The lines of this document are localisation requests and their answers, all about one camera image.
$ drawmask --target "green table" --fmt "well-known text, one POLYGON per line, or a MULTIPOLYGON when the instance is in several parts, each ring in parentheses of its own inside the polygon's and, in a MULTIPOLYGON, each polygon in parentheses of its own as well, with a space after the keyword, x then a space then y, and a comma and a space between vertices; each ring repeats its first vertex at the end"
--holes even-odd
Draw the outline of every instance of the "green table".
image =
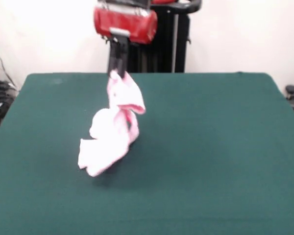
POLYGON ((33 74, 0 128, 0 235, 294 235, 294 112, 265 74, 134 74, 147 112, 97 178, 105 74, 33 74))

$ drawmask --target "table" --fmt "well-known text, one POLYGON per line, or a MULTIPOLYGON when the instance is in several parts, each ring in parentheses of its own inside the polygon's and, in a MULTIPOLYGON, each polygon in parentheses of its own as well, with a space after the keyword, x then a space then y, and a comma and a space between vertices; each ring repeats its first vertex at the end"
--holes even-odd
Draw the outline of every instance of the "table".
POLYGON ((100 73, 32 74, 0 127, 0 235, 294 235, 294 112, 262 73, 133 74, 126 157, 79 170, 100 73))

